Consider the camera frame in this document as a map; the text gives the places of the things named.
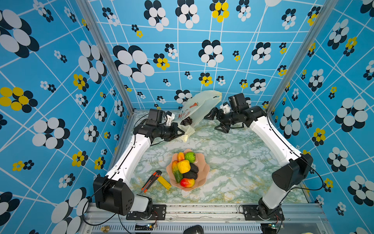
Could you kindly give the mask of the translucent printed plastic bag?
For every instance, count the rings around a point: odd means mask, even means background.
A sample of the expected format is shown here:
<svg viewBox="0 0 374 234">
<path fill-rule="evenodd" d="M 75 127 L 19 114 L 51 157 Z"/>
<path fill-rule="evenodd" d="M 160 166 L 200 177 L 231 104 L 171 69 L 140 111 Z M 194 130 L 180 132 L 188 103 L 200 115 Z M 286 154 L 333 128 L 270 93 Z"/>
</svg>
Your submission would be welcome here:
<svg viewBox="0 0 374 234">
<path fill-rule="evenodd" d="M 200 92 L 184 102 L 182 109 L 176 115 L 173 122 L 178 123 L 179 128 L 185 134 L 179 137 L 183 142 L 187 142 L 188 138 L 195 133 L 196 125 L 204 119 L 212 108 L 216 107 L 222 100 L 222 93 L 214 90 Z M 182 126 L 180 122 L 187 117 L 193 119 L 191 126 Z"/>
</svg>

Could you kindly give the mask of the dark purple grape bunch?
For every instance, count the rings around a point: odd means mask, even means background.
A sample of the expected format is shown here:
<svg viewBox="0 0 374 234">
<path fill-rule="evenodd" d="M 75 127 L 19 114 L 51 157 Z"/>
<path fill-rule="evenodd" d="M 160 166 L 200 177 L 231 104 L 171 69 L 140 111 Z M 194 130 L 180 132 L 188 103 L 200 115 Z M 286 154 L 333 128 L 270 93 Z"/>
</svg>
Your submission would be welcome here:
<svg viewBox="0 0 374 234">
<path fill-rule="evenodd" d="M 193 124 L 193 119 L 191 117 L 187 117 L 180 122 L 182 126 L 191 126 Z"/>
</svg>

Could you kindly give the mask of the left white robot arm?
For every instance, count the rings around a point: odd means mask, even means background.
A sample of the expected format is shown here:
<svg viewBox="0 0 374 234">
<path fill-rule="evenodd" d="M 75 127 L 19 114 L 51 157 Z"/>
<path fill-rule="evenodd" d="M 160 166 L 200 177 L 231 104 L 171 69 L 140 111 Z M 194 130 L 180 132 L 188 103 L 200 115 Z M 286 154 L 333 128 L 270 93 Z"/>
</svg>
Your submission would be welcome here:
<svg viewBox="0 0 374 234">
<path fill-rule="evenodd" d="M 134 127 L 132 139 L 112 169 L 106 176 L 98 176 L 93 182 L 96 207 L 117 215 L 139 213 L 145 218 L 152 214 L 152 199 L 136 195 L 129 188 L 132 174 L 144 153 L 156 138 L 171 141 L 185 132 L 174 121 L 175 114 L 151 109 Z"/>
</svg>

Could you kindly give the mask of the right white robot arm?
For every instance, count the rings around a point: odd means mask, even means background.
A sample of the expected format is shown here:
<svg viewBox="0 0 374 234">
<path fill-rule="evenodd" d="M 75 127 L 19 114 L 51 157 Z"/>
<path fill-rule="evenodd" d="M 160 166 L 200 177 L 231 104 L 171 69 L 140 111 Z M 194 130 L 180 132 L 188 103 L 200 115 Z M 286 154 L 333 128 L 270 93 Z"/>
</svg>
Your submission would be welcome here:
<svg viewBox="0 0 374 234">
<path fill-rule="evenodd" d="M 313 158 L 302 154 L 292 146 L 273 126 L 265 111 L 259 106 L 250 107 L 243 94 L 229 98 L 220 108 L 214 107 L 205 115 L 206 120 L 217 119 L 215 130 L 228 133 L 235 124 L 242 124 L 255 132 L 267 145 L 278 161 L 280 168 L 272 173 L 272 184 L 259 200 L 257 214 L 269 220 L 280 210 L 280 205 L 289 192 L 299 189 L 307 177 Z"/>
</svg>

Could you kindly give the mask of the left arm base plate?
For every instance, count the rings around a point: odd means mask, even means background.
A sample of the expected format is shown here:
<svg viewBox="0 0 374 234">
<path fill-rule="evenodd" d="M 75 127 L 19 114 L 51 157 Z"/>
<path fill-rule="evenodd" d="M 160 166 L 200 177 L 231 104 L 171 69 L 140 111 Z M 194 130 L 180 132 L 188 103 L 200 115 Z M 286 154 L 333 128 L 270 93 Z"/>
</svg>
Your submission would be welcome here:
<svg viewBox="0 0 374 234">
<path fill-rule="evenodd" d="M 167 206 L 165 204 L 156 204 L 149 206 L 144 212 L 130 212 L 126 220 L 165 220 Z"/>
</svg>

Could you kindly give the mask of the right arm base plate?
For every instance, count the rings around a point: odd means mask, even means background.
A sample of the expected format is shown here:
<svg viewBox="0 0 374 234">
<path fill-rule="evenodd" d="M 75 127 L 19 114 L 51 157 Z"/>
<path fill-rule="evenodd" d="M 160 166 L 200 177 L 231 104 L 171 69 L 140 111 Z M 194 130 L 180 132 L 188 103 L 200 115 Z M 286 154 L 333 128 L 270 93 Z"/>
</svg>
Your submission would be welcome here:
<svg viewBox="0 0 374 234">
<path fill-rule="evenodd" d="M 246 221 L 284 221 L 281 206 L 275 209 L 268 209 L 264 205 L 240 205 L 239 213 L 244 215 Z"/>
</svg>

